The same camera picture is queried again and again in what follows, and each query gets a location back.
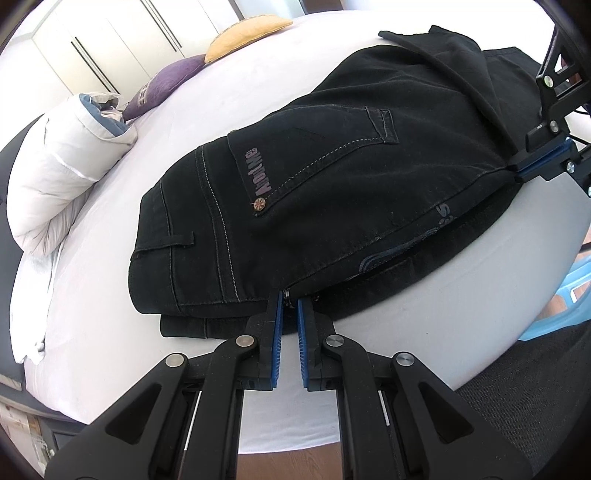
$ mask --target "rivet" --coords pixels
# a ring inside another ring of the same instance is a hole
[[[184,357],[180,353],[173,353],[166,357],[166,364],[171,367],[180,367],[184,363]]]
[[[255,203],[253,203],[252,205],[255,208],[255,212],[260,212],[263,208],[265,208],[266,204],[267,201],[263,197],[259,197],[255,200]]]
[[[241,347],[251,346],[254,342],[255,339],[251,335],[240,335],[240,337],[236,339],[236,344]]]
[[[328,346],[339,347],[343,346],[345,339],[340,335],[332,334],[326,337],[326,344]]]
[[[401,367],[410,367],[414,363],[414,357],[408,352],[396,355],[396,363]]]

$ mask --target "pillow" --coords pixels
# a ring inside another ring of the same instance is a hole
[[[123,111],[124,120],[143,115],[164,102],[180,85],[203,68],[204,59],[205,55],[195,55],[165,66],[135,94]]]
[[[259,15],[258,17],[242,20],[225,29],[213,40],[205,55],[205,63],[219,60],[229,53],[271,35],[292,23],[292,20],[276,15]]]
[[[91,187],[137,140],[116,118],[118,98],[73,95],[43,115],[18,151],[6,199],[8,225],[28,255],[50,255],[66,237]]]

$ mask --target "blue gripper pad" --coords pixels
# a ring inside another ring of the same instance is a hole
[[[273,347],[271,350],[271,386],[277,386],[279,379],[279,361],[281,359],[281,335],[283,333],[283,292],[279,292],[277,314],[275,315],[275,331],[273,333]]]
[[[308,388],[310,377],[308,376],[308,349],[306,345],[306,324],[304,321],[304,309],[301,300],[297,301],[297,334],[300,343],[300,367],[301,379],[304,388]]]

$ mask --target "bed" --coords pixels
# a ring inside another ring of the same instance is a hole
[[[541,61],[552,23],[529,0],[515,2],[516,8],[525,3],[532,22],[521,30],[524,45],[515,43]],[[163,338],[159,316],[139,314],[131,303],[127,272],[142,195],[197,145],[309,93],[350,53],[387,43],[379,30],[416,33],[437,23],[407,15],[298,18],[281,34],[204,69],[135,122],[137,143],[95,186],[65,240],[46,355],[38,365],[25,362],[35,398],[90,423],[167,354],[191,357],[216,347],[219,340]],[[472,37],[482,48],[510,46],[486,29]],[[588,118],[574,116],[570,125],[591,137]],[[381,355],[411,351],[452,388],[463,385],[505,352],[552,297],[589,228],[590,203],[567,174],[529,182],[461,254],[400,294],[339,321],[337,332]],[[297,335],[285,336],[277,390],[246,393],[241,453],[338,440],[334,393],[302,389]]]

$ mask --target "pocket flap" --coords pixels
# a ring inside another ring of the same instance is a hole
[[[285,108],[228,134],[250,201],[265,200],[258,200],[264,206],[257,215],[331,163],[376,143],[398,143],[389,110],[332,104]]]

